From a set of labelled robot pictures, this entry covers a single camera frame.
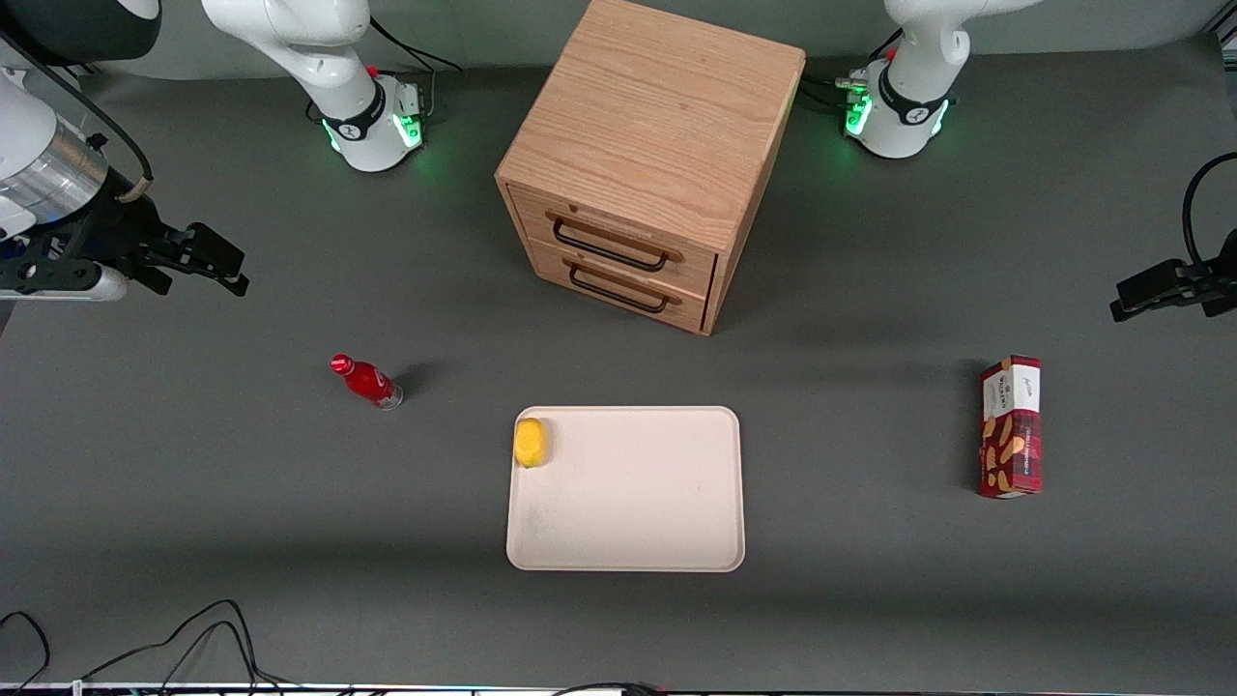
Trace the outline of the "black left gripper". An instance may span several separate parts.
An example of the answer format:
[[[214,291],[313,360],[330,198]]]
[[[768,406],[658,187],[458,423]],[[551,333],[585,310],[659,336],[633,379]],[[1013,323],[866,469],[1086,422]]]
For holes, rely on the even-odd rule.
[[[1197,305],[1205,316],[1223,316],[1236,308],[1236,237],[1233,227],[1218,256],[1207,260],[1204,273],[1184,260],[1166,260],[1118,282],[1117,299],[1110,304],[1113,321],[1128,321],[1163,305]]]

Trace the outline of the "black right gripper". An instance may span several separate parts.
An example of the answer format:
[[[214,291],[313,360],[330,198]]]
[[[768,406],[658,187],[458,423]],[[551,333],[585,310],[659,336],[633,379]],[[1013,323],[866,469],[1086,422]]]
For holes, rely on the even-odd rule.
[[[17,221],[33,220],[21,215],[2,226],[4,297],[124,297],[134,282],[168,295],[173,278],[167,272],[247,294],[241,250],[204,223],[168,227],[151,202],[120,204],[105,194],[69,216],[17,232]],[[147,260],[146,244],[160,244],[162,260]]]

